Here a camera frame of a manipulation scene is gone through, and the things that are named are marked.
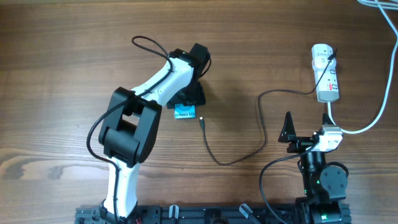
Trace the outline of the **blue Galaxy smartphone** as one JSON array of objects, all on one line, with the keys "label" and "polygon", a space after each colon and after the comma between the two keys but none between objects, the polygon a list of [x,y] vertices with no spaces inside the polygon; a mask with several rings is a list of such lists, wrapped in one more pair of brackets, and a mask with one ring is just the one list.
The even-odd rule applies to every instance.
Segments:
[{"label": "blue Galaxy smartphone", "polygon": [[184,104],[177,104],[174,108],[175,119],[193,119],[196,118],[195,105],[185,106]]}]

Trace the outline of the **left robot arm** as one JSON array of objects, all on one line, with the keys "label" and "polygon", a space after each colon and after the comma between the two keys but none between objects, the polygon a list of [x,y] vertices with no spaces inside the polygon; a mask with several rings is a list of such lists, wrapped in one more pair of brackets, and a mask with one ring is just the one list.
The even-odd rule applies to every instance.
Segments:
[{"label": "left robot arm", "polygon": [[201,106],[206,99],[198,81],[211,60],[207,47],[171,51],[166,64],[131,90],[117,88],[110,99],[98,141],[109,164],[108,194],[100,214],[108,223],[131,223],[136,212],[139,168],[154,147],[164,107]]}]

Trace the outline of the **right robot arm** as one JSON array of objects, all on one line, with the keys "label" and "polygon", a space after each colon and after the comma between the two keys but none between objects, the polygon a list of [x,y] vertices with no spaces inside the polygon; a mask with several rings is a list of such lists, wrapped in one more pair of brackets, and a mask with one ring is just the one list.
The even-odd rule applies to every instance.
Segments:
[{"label": "right robot arm", "polygon": [[288,153],[300,157],[298,166],[305,196],[295,200],[295,223],[351,223],[348,204],[344,204],[348,186],[348,168],[339,162],[327,162],[326,154],[338,148],[342,130],[323,114],[323,124],[310,137],[296,135],[292,115],[286,112],[278,141],[287,143]]}]

